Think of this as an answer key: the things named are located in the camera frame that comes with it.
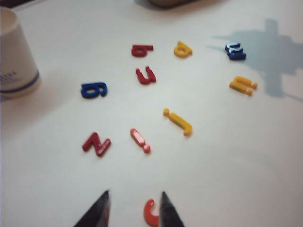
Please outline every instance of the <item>blue stripe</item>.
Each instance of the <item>blue stripe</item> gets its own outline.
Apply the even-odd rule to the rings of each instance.
[[[35,78],[32,81],[30,81],[28,84],[25,84],[24,86],[16,88],[16,89],[0,91],[0,92],[1,93],[12,93],[12,92],[17,92],[17,91],[22,91],[22,90],[32,86],[34,83],[36,83],[37,80],[39,79],[39,77],[40,77],[40,73],[39,73],[39,71],[37,71]]]

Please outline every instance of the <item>white paper cup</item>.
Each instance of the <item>white paper cup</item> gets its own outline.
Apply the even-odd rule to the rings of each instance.
[[[0,10],[0,93],[14,98],[33,91],[40,76],[17,15],[9,8]]]

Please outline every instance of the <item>paper cup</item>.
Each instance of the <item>paper cup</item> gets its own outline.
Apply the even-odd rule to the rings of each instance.
[[[14,98],[33,91],[40,76],[16,13],[0,10],[0,93]]]

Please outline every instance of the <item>white table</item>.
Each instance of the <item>white table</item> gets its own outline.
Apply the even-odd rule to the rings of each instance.
[[[165,190],[187,227],[303,226],[303,2],[44,0],[15,9],[42,77],[1,103],[1,226],[72,227],[106,189],[111,227],[147,226]],[[180,59],[177,41],[193,49]],[[245,61],[224,46],[241,42]],[[152,44],[145,58],[132,44]],[[149,65],[155,84],[135,69]],[[258,83],[252,97],[229,88]],[[106,97],[80,85],[105,82]],[[162,115],[193,125],[192,136]],[[130,136],[151,145],[146,155]],[[96,131],[112,146],[81,149]]]

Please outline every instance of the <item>dark object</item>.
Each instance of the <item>dark object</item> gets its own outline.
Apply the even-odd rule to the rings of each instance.
[[[0,0],[0,6],[5,6],[8,8],[15,7],[17,5],[21,5],[23,3],[26,3],[28,1],[33,1],[33,0]]]
[[[108,191],[90,207],[74,227],[107,227],[110,209]]]
[[[82,84],[81,86],[81,94],[83,98],[95,98],[99,95],[104,97],[107,94],[107,86],[106,83],[103,82]]]
[[[159,223],[161,227],[184,227],[174,205],[165,192],[162,193],[161,198]]]
[[[171,7],[178,4],[182,4],[185,2],[189,2],[192,0],[150,0],[153,4],[160,7]]]
[[[246,58],[246,53],[243,53],[240,43],[228,43],[225,50],[230,60],[244,60]]]

